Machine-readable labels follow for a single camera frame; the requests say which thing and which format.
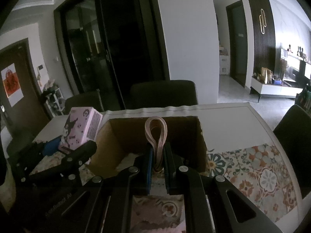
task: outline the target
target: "pink ribbon loop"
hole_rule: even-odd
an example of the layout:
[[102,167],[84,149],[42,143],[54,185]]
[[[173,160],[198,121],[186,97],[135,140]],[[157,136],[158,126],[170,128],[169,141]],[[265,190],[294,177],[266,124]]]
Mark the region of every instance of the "pink ribbon loop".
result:
[[[151,134],[151,131],[156,127],[161,129],[161,134],[158,142],[155,141]],[[163,147],[167,137],[167,125],[163,118],[157,116],[149,117],[145,123],[145,135],[148,142],[153,147],[153,170],[155,172],[161,172],[163,169]]]

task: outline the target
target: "white tablecloth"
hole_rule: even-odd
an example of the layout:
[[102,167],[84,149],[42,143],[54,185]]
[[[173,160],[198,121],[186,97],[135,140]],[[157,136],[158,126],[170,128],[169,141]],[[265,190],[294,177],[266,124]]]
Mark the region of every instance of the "white tablecloth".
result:
[[[294,232],[303,220],[310,205],[303,204],[298,181],[281,144],[272,130],[249,103],[221,103],[210,105],[137,110],[106,111],[102,113],[101,126],[109,119],[150,116],[197,116],[201,122],[203,137],[208,150],[226,152],[261,144],[274,144],[286,164],[296,192],[297,206],[283,216],[276,225],[285,232]],[[62,133],[67,116],[54,117],[35,140],[49,141]],[[311,203],[311,195],[305,199]]]

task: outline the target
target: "monitor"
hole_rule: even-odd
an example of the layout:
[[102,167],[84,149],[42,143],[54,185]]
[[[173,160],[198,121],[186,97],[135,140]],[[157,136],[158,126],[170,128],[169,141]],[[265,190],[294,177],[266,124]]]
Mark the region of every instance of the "monitor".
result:
[[306,69],[304,70],[304,75],[308,79],[311,79],[311,65],[306,63]]

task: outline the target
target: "white cabinet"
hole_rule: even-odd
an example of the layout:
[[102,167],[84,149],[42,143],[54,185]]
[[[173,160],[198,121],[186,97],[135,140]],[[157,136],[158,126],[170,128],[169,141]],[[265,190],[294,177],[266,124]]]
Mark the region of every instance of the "white cabinet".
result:
[[219,74],[229,74],[229,56],[219,56]]
[[296,94],[300,94],[302,91],[301,88],[291,88],[286,85],[264,84],[255,78],[252,78],[251,90],[255,90],[259,93],[258,102],[261,96],[295,98]]

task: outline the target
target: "kuromi box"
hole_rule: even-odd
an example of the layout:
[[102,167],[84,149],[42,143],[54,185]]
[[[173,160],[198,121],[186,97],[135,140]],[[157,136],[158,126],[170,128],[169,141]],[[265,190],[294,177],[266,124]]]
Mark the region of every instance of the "kuromi box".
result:
[[70,154],[85,142],[96,140],[103,115],[93,107],[73,107],[67,118],[59,150]]

